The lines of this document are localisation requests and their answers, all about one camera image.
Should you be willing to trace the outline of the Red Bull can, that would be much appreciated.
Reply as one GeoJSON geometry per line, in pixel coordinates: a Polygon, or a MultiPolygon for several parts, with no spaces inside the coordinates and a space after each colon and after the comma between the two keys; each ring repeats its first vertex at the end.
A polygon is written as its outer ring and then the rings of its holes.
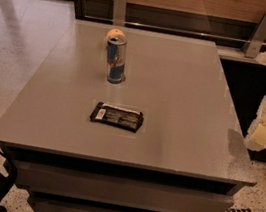
{"type": "Polygon", "coordinates": [[[107,76],[109,83],[118,84],[123,81],[125,72],[125,54],[127,40],[123,35],[111,35],[107,40],[107,76]]]}

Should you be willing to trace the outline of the black snack bar wrapper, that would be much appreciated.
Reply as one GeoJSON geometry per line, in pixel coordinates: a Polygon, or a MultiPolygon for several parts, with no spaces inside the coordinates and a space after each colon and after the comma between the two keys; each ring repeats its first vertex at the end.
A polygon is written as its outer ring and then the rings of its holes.
{"type": "Polygon", "coordinates": [[[98,102],[89,119],[92,123],[103,123],[104,125],[110,125],[136,133],[144,122],[143,116],[142,112],[98,102]]]}

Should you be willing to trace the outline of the grey drawer cabinet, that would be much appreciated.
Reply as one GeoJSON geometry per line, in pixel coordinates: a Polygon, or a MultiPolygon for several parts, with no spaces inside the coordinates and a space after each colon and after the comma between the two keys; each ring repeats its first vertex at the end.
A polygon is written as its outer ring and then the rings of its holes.
{"type": "Polygon", "coordinates": [[[36,212],[224,212],[255,183],[212,42],[76,23],[0,118],[36,212]]]}

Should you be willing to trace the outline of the orange fruit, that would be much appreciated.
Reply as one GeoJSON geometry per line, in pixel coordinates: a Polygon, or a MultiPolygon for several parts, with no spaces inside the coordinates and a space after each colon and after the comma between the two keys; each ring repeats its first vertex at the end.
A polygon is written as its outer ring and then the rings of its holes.
{"type": "Polygon", "coordinates": [[[108,33],[106,34],[106,39],[109,40],[112,37],[115,36],[126,36],[122,30],[119,30],[118,28],[110,29],[108,33]]]}

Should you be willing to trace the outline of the right metal wall bracket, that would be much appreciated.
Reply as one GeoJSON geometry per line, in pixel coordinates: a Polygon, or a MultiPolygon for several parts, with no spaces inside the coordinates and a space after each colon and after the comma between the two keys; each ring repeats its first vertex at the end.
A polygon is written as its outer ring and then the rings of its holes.
{"type": "Polygon", "coordinates": [[[251,59],[257,57],[260,53],[260,48],[263,42],[266,40],[266,12],[261,18],[260,22],[254,29],[253,34],[250,36],[249,40],[242,46],[242,52],[244,56],[251,59]]]}

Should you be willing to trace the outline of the metal wall bracket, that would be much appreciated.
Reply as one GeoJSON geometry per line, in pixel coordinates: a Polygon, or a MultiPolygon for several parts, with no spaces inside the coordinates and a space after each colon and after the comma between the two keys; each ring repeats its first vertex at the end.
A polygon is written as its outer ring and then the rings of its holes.
{"type": "Polygon", "coordinates": [[[127,0],[113,0],[113,25],[123,26],[126,18],[127,0]]]}
{"type": "Polygon", "coordinates": [[[260,48],[263,42],[266,40],[266,12],[261,18],[260,22],[254,29],[253,34],[250,36],[249,40],[242,46],[242,52],[244,56],[251,59],[257,57],[260,53],[260,48]]]}

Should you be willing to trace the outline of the left metal wall bracket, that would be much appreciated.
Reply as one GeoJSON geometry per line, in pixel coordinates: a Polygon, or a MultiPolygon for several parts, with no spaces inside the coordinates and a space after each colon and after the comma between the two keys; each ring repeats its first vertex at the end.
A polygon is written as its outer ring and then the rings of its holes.
{"type": "Polygon", "coordinates": [[[126,18],[127,0],[113,0],[113,25],[123,26],[126,18]]]}

